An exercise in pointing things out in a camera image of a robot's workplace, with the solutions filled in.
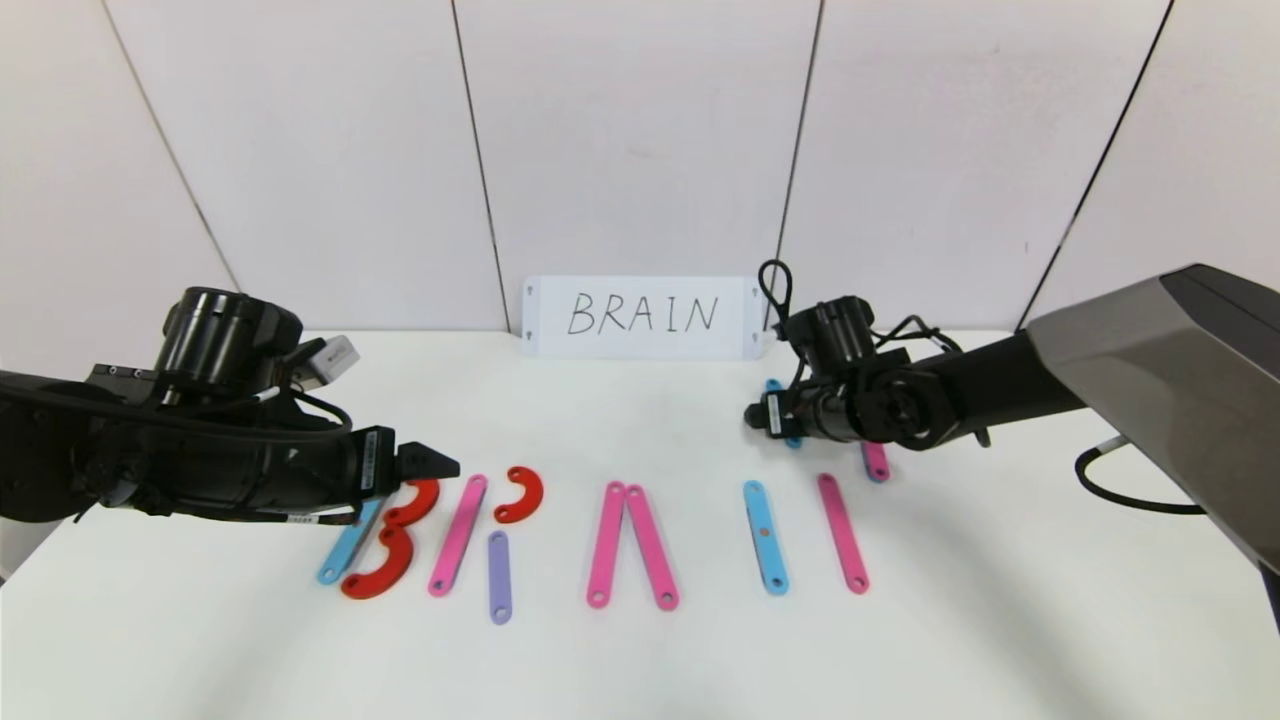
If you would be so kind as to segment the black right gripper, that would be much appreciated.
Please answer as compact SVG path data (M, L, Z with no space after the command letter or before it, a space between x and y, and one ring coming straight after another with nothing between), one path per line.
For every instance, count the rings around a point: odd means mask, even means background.
M831 386L767 391L745 407L744 421L776 439L845 439L845 401Z

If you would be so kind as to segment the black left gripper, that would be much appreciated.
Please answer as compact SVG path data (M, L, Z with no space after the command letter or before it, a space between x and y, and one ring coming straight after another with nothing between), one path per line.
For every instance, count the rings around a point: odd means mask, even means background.
M392 429L369 427L292 450L291 474L300 480L300 506L320 512L385 498L398 486L397 477L401 482L461 477L457 460L419 442L396 451L394 441Z

